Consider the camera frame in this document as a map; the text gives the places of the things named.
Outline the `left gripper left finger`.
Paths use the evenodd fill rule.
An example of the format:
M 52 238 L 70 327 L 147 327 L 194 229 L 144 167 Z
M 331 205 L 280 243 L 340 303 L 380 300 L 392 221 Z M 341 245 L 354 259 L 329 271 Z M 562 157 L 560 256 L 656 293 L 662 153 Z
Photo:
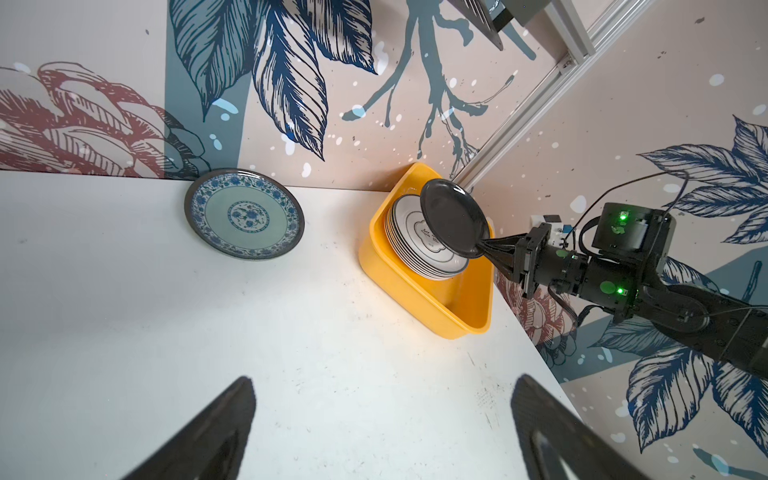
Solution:
M 252 380 L 239 377 L 126 477 L 237 479 L 256 408 Z

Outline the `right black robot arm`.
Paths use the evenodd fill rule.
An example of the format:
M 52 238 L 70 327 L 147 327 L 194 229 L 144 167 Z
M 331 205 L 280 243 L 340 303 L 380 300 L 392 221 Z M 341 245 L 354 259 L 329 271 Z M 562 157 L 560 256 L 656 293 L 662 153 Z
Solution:
M 638 317 L 669 338 L 715 361 L 767 376 L 767 309 L 705 286 L 667 285 L 662 279 L 675 229 L 658 209 L 608 203 L 584 229 L 590 248 L 552 244 L 554 228 L 542 223 L 525 234 L 475 241 L 525 298 L 540 287 L 580 326 L 598 308 L 617 323 Z

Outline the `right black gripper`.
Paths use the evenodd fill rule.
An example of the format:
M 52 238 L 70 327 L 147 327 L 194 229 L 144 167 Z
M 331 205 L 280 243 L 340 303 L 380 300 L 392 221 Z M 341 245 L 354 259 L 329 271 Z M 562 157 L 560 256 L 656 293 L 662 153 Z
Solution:
M 550 226 L 542 224 L 528 233 L 482 239 L 477 246 L 504 278 L 520 286 L 526 299 L 544 286 L 557 294 L 597 300 L 594 256 L 550 245 L 550 233 Z

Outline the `small teal patterned plate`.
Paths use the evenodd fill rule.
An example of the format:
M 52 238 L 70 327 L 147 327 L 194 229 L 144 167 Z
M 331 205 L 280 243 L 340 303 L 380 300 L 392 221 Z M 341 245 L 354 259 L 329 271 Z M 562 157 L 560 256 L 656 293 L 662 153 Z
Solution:
M 245 260 L 269 260 L 293 250 L 305 231 L 299 201 L 259 173 L 219 169 L 195 180 L 184 198 L 192 230 L 216 250 Z

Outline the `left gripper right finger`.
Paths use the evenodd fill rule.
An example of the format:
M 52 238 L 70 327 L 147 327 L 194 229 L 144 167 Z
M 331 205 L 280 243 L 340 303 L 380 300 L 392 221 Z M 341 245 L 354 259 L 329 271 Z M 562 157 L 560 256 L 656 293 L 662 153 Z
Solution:
M 529 375 L 515 383 L 511 412 L 530 479 L 644 479 Z

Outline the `black round plate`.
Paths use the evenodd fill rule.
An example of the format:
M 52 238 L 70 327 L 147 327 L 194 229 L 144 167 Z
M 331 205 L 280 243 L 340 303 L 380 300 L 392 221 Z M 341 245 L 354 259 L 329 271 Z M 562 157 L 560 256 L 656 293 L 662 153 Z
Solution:
M 490 228 L 480 206 L 461 186 L 432 179 L 422 187 L 420 206 L 429 229 L 445 247 L 467 259 L 483 256 L 479 245 L 490 238 Z

